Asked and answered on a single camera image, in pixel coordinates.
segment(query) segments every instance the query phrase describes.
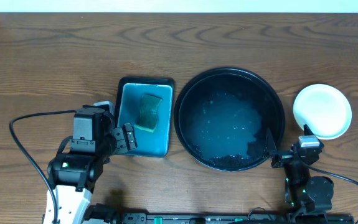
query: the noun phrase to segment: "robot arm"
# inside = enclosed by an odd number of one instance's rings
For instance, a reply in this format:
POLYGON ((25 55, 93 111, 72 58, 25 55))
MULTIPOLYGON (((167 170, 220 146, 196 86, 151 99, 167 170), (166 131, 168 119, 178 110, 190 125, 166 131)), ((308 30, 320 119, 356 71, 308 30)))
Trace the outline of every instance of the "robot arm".
MULTIPOLYGON (((137 147, 131 124, 115 126, 112 104, 96 105, 76 110, 70 150, 58 152, 47 169, 57 199, 59 223, 81 223, 103 165, 109 163, 110 156, 137 147)), ((54 205, 48 191, 43 223, 52 223, 53 219, 54 205)))

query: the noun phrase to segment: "wood grain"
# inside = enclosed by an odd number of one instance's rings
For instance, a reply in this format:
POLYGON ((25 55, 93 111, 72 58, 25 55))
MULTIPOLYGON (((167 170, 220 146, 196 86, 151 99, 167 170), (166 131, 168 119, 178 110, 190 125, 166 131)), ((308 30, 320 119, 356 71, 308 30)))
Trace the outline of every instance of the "wood grain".
MULTIPOLYGON (((10 119, 115 101, 128 75, 173 78, 176 99, 192 77, 221 66, 249 69, 278 92, 283 149, 301 134, 291 113, 297 92, 312 83, 340 89, 352 124, 324 142, 316 166, 358 180, 358 14, 0 14, 0 223, 40 223, 46 204, 44 183, 10 137, 10 119)), ((16 129, 45 171, 72 132, 72 115, 28 119, 16 129)), ((163 213, 288 208, 284 172, 269 162, 245 172, 208 169, 173 128, 169 147, 161 159, 112 157, 92 203, 163 213)), ((334 181, 332 212, 358 218, 358 187, 334 181)))

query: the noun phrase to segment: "black rim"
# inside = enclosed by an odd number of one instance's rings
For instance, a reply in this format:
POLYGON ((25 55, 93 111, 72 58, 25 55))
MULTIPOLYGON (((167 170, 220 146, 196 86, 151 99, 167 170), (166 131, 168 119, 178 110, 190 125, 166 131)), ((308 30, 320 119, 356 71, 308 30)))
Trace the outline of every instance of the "black rim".
POLYGON ((268 82, 266 82, 266 80, 262 79, 262 77, 258 76, 257 74, 255 74, 251 71, 243 70, 243 69, 239 69, 239 68, 214 68, 214 69, 208 70, 206 72, 202 72, 201 74, 197 75, 192 80, 190 80, 185 85, 185 87, 181 90, 179 96, 177 97, 176 104, 174 105, 174 128, 176 130, 176 134, 177 134, 181 144, 186 149, 186 151, 190 155, 192 155, 194 159, 196 159, 198 162, 202 163, 203 165, 213 168, 213 169, 222 170, 222 171, 241 171, 241 170, 251 169, 251 168, 254 168, 254 167, 259 166, 260 164, 264 163, 267 160, 267 157, 262 157, 259 160, 257 160, 256 162, 254 162, 250 165, 244 166, 244 167, 232 168, 232 167, 213 166, 212 164, 207 162, 205 159, 201 158, 196 153, 194 153, 192 150, 190 150, 189 146, 187 145, 186 141, 184 140, 182 131, 180 129, 179 112, 180 112, 180 108, 181 108, 183 99, 185 98, 187 93, 190 91, 191 88, 193 88, 197 83, 199 83, 203 79, 205 79, 207 77, 211 77, 213 75, 221 75, 221 74, 238 75, 241 77, 248 78, 248 79, 252 80, 256 85, 260 86, 263 90, 265 90, 266 93, 272 98, 273 102, 275 103, 274 106, 278 113, 278 117, 281 118, 279 121, 277 121, 278 127, 279 127, 279 134, 277 136, 275 136, 275 139, 274 139, 276 145, 277 146, 280 145, 281 140, 283 139, 284 130, 285 130, 284 108, 283 108, 280 98, 278 97, 276 91, 270 86, 270 84, 268 84, 268 82))

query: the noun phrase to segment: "blue tray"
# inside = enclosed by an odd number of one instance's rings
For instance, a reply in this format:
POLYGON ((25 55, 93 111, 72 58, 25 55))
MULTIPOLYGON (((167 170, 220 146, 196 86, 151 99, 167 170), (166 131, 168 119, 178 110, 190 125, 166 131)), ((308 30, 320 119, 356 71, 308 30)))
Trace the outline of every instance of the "blue tray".
POLYGON ((159 105, 158 125, 151 133, 135 128, 137 149, 126 155, 164 157, 169 150, 169 130, 173 101, 173 81, 161 78, 124 77, 120 80, 116 99, 115 116, 117 125, 125 123, 134 125, 139 117, 140 99, 144 95, 152 95, 162 99, 159 105))

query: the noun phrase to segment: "green sponge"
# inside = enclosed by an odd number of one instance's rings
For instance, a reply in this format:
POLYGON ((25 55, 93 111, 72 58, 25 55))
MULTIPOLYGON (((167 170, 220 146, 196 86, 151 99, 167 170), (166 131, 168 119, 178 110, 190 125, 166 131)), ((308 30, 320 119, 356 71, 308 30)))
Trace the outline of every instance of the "green sponge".
POLYGON ((158 115, 156 114, 162 99, 144 94, 140 99, 140 117, 134 126, 140 130, 153 133, 158 125, 158 115))

